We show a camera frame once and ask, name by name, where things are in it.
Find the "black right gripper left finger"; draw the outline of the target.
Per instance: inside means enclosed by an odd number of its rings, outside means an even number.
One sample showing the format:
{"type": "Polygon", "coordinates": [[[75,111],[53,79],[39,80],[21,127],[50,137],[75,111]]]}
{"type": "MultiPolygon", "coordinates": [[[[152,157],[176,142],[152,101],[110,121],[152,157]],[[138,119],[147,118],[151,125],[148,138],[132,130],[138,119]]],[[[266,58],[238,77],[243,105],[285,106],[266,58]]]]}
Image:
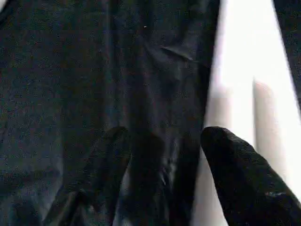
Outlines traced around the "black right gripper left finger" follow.
{"type": "Polygon", "coordinates": [[[131,158],[124,127],[105,132],[66,179],[44,220],[46,226],[111,226],[123,176],[131,158]]]}

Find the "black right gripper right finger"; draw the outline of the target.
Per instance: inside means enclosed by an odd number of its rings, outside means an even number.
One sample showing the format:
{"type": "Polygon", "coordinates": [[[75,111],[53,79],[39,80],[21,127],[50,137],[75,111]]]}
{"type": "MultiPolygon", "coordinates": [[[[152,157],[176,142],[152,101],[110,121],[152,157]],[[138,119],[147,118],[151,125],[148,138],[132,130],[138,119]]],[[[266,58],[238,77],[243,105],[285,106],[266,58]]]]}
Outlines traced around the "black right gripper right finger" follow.
{"type": "Polygon", "coordinates": [[[301,224],[301,203],[248,142],[226,128],[206,127],[201,146],[228,225],[301,224]]]}

